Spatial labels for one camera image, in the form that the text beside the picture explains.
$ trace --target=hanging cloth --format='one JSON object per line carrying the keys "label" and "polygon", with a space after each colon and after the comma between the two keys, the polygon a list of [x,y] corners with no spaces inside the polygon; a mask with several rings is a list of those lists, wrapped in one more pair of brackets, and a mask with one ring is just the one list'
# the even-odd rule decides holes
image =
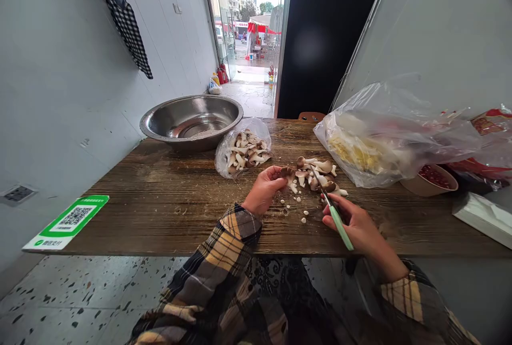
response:
{"label": "hanging cloth", "polygon": [[144,43],[131,5],[126,0],[105,0],[105,2],[133,61],[149,79],[153,79]]}

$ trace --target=red fire extinguisher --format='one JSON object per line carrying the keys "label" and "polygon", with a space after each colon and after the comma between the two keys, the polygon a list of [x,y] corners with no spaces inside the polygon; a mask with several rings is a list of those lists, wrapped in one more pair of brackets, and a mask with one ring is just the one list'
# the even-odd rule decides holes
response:
{"label": "red fire extinguisher", "polygon": [[224,82],[227,84],[229,82],[229,77],[228,71],[226,70],[226,64],[224,64],[224,62],[220,65],[220,69],[224,72]]}
{"label": "red fire extinguisher", "polygon": [[221,68],[217,68],[217,76],[219,78],[219,84],[224,85],[224,74],[222,73]]}

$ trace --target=hand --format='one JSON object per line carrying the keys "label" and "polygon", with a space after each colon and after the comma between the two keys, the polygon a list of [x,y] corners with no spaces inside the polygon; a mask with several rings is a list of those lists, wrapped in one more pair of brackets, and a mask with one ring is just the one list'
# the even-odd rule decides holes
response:
{"label": "hand", "polygon": [[242,207],[252,214],[264,214],[272,204],[275,192],[286,186],[287,180],[279,177],[280,166],[270,166],[258,174]]}
{"label": "hand", "polygon": [[[386,281],[394,282],[404,278],[409,273],[408,268],[381,236],[368,212],[338,195],[329,193],[329,198],[338,205],[338,210],[348,222],[343,227],[354,248],[375,262],[384,273]],[[330,213],[326,205],[322,222],[337,232]]]}

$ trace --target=metal basin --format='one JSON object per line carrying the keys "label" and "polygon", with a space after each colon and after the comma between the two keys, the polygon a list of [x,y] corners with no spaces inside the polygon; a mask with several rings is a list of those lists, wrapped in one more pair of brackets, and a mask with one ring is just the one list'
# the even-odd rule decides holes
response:
{"label": "metal basin", "polygon": [[140,120],[142,132],[175,151],[215,149],[242,119],[242,106],[218,95],[181,97],[157,105]]}

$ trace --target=wooden table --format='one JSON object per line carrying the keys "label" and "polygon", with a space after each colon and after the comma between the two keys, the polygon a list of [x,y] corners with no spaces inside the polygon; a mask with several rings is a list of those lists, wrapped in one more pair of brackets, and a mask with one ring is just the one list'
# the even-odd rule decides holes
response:
{"label": "wooden table", "polygon": [[[273,156],[264,167],[292,165],[299,156],[332,160],[313,134],[315,124],[264,121],[272,136]],[[236,181],[224,179],[215,170],[214,154],[176,154],[164,143],[142,141],[86,192],[109,195],[110,201],[64,250],[47,253],[192,254],[229,205],[244,199],[260,172],[245,173]],[[447,196],[417,197],[400,184],[356,188],[342,171],[338,173],[336,182],[348,191],[348,199],[368,210],[399,255],[512,257],[511,250],[452,216],[452,199]],[[303,189],[301,198],[300,203],[294,200],[289,189],[275,196],[263,217],[257,253],[346,256],[338,234],[322,224],[318,194]],[[281,199],[291,205],[287,216]],[[306,224],[300,221],[304,210],[309,211]]]}

